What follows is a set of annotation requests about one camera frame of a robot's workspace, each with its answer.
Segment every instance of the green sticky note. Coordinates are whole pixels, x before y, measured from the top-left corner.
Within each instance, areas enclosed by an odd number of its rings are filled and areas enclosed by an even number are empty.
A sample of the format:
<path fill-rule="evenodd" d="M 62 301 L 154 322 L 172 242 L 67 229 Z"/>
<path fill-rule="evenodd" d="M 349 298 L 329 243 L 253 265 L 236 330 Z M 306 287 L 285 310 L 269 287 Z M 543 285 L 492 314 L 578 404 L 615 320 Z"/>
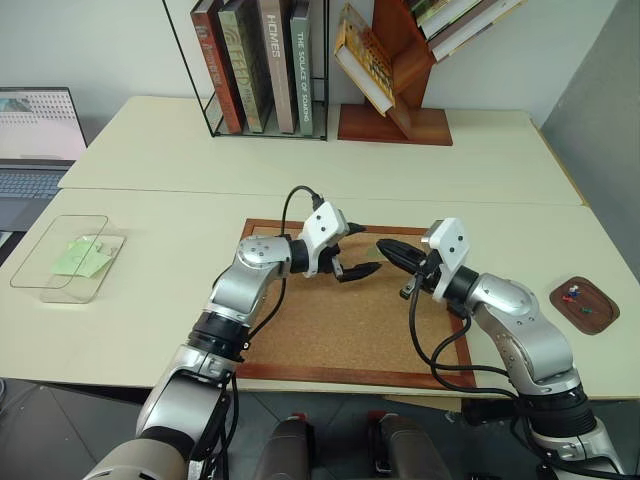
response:
<path fill-rule="evenodd" d="M 111 260 L 109 255 L 98 251 L 100 246 L 99 242 L 92 244 L 87 240 L 69 243 L 67 251 L 51 267 L 51 273 L 93 277 Z"/>

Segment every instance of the book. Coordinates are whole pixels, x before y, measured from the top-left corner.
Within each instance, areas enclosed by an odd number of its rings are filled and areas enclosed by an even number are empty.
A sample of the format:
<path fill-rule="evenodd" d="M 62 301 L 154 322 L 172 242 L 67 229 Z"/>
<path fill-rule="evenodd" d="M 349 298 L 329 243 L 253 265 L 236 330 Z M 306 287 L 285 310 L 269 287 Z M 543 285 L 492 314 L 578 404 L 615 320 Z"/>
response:
<path fill-rule="evenodd" d="M 373 31 L 348 2 L 340 12 L 336 60 L 380 113 L 395 106 L 391 59 Z"/>
<path fill-rule="evenodd" d="M 295 90 L 298 96 L 298 122 L 300 133 L 305 136 L 313 135 L 310 12 L 309 1 L 298 0 L 290 21 Z"/>
<path fill-rule="evenodd" d="M 423 3 L 414 10 L 414 14 L 419 22 L 422 22 L 433 15 L 438 13 L 442 8 L 446 7 L 449 3 L 456 3 L 458 0 L 434 0 L 429 3 Z"/>
<path fill-rule="evenodd" d="M 480 0 L 457 0 L 443 5 L 437 12 L 427 16 L 422 15 L 417 23 L 427 40 L 434 37 L 447 25 L 454 23 L 462 15 L 471 10 Z"/>
<path fill-rule="evenodd" d="M 262 133 L 273 96 L 257 2 L 232 0 L 218 17 L 249 130 Z"/>
<path fill-rule="evenodd" d="M 486 31 L 495 21 L 524 0 L 481 0 L 457 22 L 431 39 L 429 47 L 436 60 L 451 55 L 467 40 Z"/>
<path fill-rule="evenodd" d="M 260 0 L 258 3 L 278 127 L 283 133 L 294 133 L 298 109 L 293 91 L 293 56 L 289 27 L 292 0 Z"/>
<path fill-rule="evenodd" d="M 223 6 L 222 0 L 200 0 L 191 10 L 191 21 L 200 42 L 227 129 L 229 133 L 241 133 L 244 125 L 244 111 L 218 18 L 218 11 Z"/>
<path fill-rule="evenodd" d="M 466 39 L 463 43 L 461 43 L 459 46 L 457 46 L 456 48 L 454 48 L 451 52 L 449 52 L 449 54 L 447 55 L 447 57 L 453 55 L 454 53 L 456 53 L 458 50 L 460 50 L 462 47 L 464 47 L 466 44 L 468 44 L 469 42 L 471 42 L 474 38 L 476 38 L 478 35 L 480 35 L 482 32 L 487 31 L 489 28 L 491 28 L 493 25 L 495 25 L 496 23 L 498 23 L 500 20 L 502 20 L 504 17 L 506 17 L 507 15 L 509 15 L 515 8 L 519 7 L 520 5 L 522 5 L 524 2 L 526 2 L 527 0 L 520 0 L 518 3 L 516 3 L 513 7 L 511 7 L 509 10 L 507 10 L 506 12 L 504 12 L 503 14 L 501 14 L 498 18 L 496 18 L 493 22 L 491 22 L 489 25 L 487 25 L 486 27 L 482 28 L 481 30 L 478 30 L 476 33 L 474 33 L 471 37 L 469 37 L 468 39 Z"/>
<path fill-rule="evenodd" d="M 421 10 L 426 10 L 431 6 L 432 0 L 409 0 L 407 4 L 409 5 L 409 10 L 412 13 L 416 13 Z"/>

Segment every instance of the small tray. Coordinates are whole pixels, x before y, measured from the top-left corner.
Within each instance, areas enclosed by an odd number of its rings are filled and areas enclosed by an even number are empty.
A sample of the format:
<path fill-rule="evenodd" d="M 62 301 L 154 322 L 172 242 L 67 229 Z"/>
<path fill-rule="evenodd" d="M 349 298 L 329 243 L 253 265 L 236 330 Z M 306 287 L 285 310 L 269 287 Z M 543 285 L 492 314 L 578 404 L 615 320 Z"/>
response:
<path fill-rule="evenodd" d="M 77 241 L 86 242 L 88 248 L 77 256 L 75 270 L 54 273 L 54 264 L 63 257 L 70 242 Z M 45 303 L 88 303 L 98 292 L 124 242 L 124 234 L 105 215 L 60 215 L 31 249 L 10 285 L 35 294 Z M 111 260 L 86 276 L 81 268 L 85 261 L 90 261 L 88 252 L 94 246 Z"/>
<path fill-rule="evenodd" d="M 577 285 L 580 294 L 574 298 L 574 302 L 566 302 L 562 297 L 568 295 L 573 285 Z M 570 278 L 551 292 L 549 300 L 578 330 L 587 335 L 602 332 L 620 316 L 616 302 L 584 277 Z M 591 313 L 583 312 L 583 308 L 590 308 Z"/>

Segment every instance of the push pin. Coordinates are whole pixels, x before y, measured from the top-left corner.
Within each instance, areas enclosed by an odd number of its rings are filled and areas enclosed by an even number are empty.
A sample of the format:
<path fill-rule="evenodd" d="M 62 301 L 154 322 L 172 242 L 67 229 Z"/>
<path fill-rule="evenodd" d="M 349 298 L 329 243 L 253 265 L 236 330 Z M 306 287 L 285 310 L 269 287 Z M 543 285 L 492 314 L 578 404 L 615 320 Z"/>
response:
<path fill-rule="evenodd" d="M 580 291 L 578 290 L 578 286 L 577 285 L 574 285 L 574 286 L 569 288 L 569 296 L 571 298 L 576 298 L 578 295 L 580 295 Z"/>

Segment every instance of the cork board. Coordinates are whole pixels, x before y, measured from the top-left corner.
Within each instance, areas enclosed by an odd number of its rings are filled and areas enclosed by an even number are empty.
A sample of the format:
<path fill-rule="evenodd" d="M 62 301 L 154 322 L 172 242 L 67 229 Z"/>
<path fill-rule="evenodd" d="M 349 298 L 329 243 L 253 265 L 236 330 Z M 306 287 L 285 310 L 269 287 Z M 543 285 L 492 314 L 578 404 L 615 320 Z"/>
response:
<path fill-rule="evenodd" d="M 248 219 L 242 237 L 278 235 L 280 222 Z M 300 222 L 287 222 L 286 233 L 297 236 Z M 420 247 L 424 228 L 368 226 L 367 232 L 340 242 L 345 267 L 380 261 L 376 273 L 340 284 L 331 274 L 287 279 L 287 293 L 278 315 L 253 339 L 237 369 L 241 378 L 354 383 L 397 387 L 442 388 L 420 360 L 409 335 L 409 302 L 398 294 L 409 280 L 391 265 L 375 243 L 395 238 Z M 280 282 L 273 283 L 258 318 L 275 305 Z M 444 338 L 462 327 L 446 306 L 422 296 L 416 316 L 423 349 L 430 354 Z M 464 338 L 450 345 L 440 363 L 470 363 Z M 473 373 L 443 375 L 463 386 L 475 386 Z"/>

